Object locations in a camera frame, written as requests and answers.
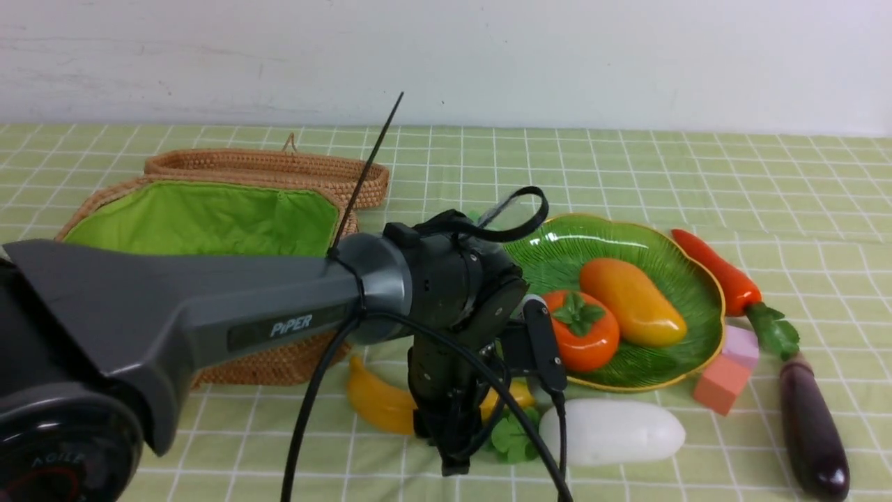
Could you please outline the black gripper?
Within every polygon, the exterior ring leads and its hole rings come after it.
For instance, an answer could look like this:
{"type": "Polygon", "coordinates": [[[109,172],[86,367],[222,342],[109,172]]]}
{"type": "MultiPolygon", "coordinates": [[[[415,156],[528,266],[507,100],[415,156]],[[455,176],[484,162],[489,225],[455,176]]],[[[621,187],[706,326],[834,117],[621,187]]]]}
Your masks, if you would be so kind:
{"type": "Polygon", "coordinates": [[[467,347],[416,321],[408,321],[407,327],[413,333],[408,384],[415,401],[415,436],[437,450],[443,477],[465,476],[472,456],[508,407],[509,401],[497,395],[490,417],[484,418],[481,407],[488,393],[497,386],[509,388],[525,369],[525,325],[509,321],[480,347],[467,347]]]}

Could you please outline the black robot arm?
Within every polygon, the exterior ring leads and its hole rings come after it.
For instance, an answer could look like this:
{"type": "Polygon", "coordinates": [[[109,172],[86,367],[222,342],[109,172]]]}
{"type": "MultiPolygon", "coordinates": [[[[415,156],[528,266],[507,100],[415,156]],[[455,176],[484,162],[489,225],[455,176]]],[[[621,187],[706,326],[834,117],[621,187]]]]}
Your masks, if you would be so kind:
{"type": "Polygon", "coordinates": [[[519,327],[528,236],[449,211],[348,235],[326,257],[128,254],[18,241],[2,261],[2,499],[115,501],[170,449],[197,372],[335,331],[411,336],[420,434],[446,476],[482,429],[482,349],[519,327]]]}

